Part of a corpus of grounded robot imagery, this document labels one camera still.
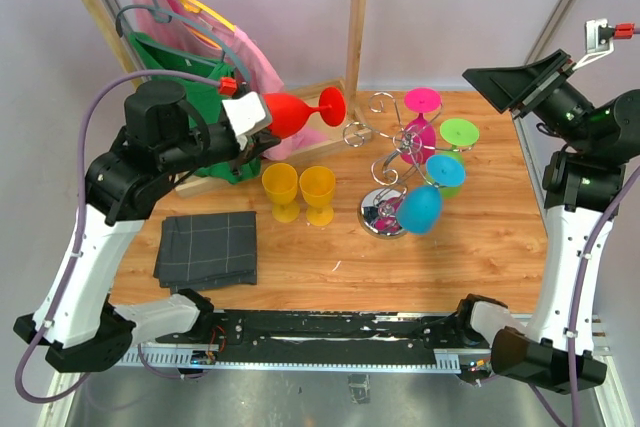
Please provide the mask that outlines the yellow wine glass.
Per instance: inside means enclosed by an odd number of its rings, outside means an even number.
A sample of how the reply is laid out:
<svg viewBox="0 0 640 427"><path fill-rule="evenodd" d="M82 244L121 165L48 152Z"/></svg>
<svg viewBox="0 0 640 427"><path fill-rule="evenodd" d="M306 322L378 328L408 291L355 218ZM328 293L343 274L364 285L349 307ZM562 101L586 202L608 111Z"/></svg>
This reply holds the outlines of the yellow wine glass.
<svg viewBox="0 0 640 427"><path fill-rule="evenodd" d="M334 217L331 205L336 187L334 173L324 166L309 167L300 175L299 187L307 204L307 221L317 227L328 225Z"/></svg>
<svg viewBox="0 0 640 427"><path fill-rule="evenodd" d="M298 174L287 163L270 164L262 174L262 186L272 203L272 215L281 223L294 221L300 212L296 201Z"/></svg>

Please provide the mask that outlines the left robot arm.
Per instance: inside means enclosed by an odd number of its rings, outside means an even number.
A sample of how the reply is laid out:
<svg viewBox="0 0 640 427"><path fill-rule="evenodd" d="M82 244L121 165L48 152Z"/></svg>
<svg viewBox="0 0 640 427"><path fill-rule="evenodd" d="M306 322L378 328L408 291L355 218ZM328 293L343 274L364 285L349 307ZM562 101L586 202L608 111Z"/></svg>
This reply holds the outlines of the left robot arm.
<svg viewBox="0 0 640 427"><path fill-rule="evenodd" d="M142 83L124 102L125 125L110 150L81 165L76 230L66 255L70 271L58 275L58 292L14 331L47 346L45 359L60 373L103 372L133 346L169 335L200 343L214 330L214 307L182 289L138 305L108 297L129 244L155 204L171 192L176 174L241 157L248 137L270 126L265 96L249 92L223 104L222 121L202 118L184 87L171 80Z"/></svg>

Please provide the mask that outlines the red wine glass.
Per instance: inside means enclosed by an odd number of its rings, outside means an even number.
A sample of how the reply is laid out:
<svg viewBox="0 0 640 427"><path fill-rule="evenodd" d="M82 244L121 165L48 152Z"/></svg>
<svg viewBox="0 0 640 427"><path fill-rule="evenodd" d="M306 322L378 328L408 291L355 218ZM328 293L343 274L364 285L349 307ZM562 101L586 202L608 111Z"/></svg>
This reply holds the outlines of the red wine glass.
<svg viewBox="0 0 640 427"><path fill-rule="evenodd" d="M323 122L330 127L339 126L346 117L345 98L336 87L327 87L321 92L318 106L310 106L289 93L269 93L262 98L272 117L268 128L280 139L298 133L314 113L319 113Z"/></svg>

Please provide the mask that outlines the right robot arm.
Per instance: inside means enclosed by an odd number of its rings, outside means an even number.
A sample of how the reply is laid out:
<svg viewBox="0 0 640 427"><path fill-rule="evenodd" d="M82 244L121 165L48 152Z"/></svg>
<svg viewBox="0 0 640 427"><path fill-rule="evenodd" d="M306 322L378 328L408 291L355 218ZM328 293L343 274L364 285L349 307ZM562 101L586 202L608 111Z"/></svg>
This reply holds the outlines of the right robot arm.
<svg viewBox="0 0 640 427"><path fill-rule="evenodd" d="M493 371L569 394L601 385L593 356L592 312L599 264L627 192L627 163L639 154L639 92L594 106L568 81L578 69L566 52L521 67L469 68L463 77L498 112L534 114L564 141L543 176L548 249L532 317L518 321L497 300L468 295L453 322L466 347L486 341Z"/></svg>

